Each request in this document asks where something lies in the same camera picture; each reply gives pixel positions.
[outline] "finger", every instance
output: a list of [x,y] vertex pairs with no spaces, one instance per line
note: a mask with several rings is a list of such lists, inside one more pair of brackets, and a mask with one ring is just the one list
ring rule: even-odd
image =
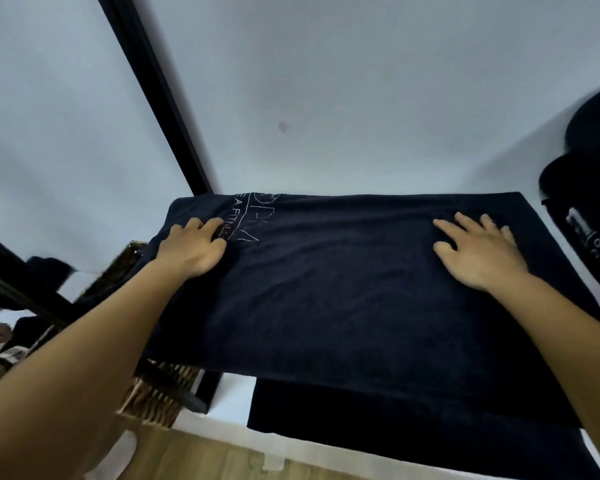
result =
[[202,221],[197,217],[192,217],[184,229],[200,229],[200,227],[202,227]]
[[511,229],[509,228],[509,226],[504,226],[502,229],[500,229],[500,234],[502,234],[502,236],[507,241],[509,241],[511,244],[513,244],[514,246],[517,246],[516,240],[513,237],[513,233],[511,232]]
[[224,250],[226,249],[226,241],[224,239],[215,239],[209,245],[207,253],[205,254],[204,261],[202,263],[202,272],[206,273],[210,269],[212,269],[222,256],[224,255]]
[[451,239],[453,239],[456,242],[456,244],[458,242],[458,239],[462,239],[464,234],[466,234],[464,229],[458,227],[455,224],[451,224],[451,222],[445,221],[443,219],[433,219],[433,225],[445,234],[447,234]]
[[489,234],[500,234],[498,227],[496,226],[496,224],[494,224],[494,222],[491,220],[488,214],[483,214],[480,216],[480,223],[482,224],[482,227],[484,227],[484,230],[487,231]]
[[438,255],[442,264],[450,271],[449,266],[451,266],[451,261],[455,259],[457,251],[451,247],[451,244],[443,241],[436,242],[433,245],[433,251]]
[[456,212],[456,221],[464,227],[467,232],[483,232],[484,229],[480,224],[474,221],[471,217],[467,217],[460,212]]
[[211,239],[211,236],[213,236],[218,227],[220,227],[222,224],[224,224],[224,220],[222,220],[220,217],[214,217],[213,219],[209,219],[207,223],[202,226],[200,232],[204,233],[209,239]]

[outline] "bare skin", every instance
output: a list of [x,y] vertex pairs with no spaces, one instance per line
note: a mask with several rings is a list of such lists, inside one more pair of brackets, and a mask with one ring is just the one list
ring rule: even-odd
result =
[[600,323],[529,274],[508,227],[487,215],[481,224],[459,212],[456,220],[434,225],[457,250],[436,242],[434,251],[453,277],[490,293],[526,330],[600,452]]
[[154,261],[0,380],[0,480],[84,473],[168,300],[224,254],[221,224],[172,227]]

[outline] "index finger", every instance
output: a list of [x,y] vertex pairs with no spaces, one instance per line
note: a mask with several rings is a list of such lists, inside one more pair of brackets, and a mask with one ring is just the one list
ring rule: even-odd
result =
[[200,232],[204,233],[211,239],[213,234],[217,231],[218,227],[224,224],[224,220],[220,217],[214,217],[213,219],[209,219],[205,225],[202,226]]
[[433,225],[447,234],[457,244],[458,239],[462,239],[466,231],[451,222],[442,219],[433,219]]

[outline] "white shoe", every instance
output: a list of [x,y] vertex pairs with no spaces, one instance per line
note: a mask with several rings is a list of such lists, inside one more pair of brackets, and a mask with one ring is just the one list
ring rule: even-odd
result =
[[84,480],[116,480],[131,463],[137,444],[136,434],[126,430],[100,464],[84,475]]

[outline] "clothing rack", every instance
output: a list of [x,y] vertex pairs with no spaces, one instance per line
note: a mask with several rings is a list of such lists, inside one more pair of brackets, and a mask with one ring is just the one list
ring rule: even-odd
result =
[[[0,242],[0,293],[33,313],[46,318],[59,330],[80,318],[78,308],[29,272],[24,261]],[[170,375],[142,358],[136,376],[195,413],[206,414],[221,377],[220,372],[205,371],[195,394],[177,384]]]

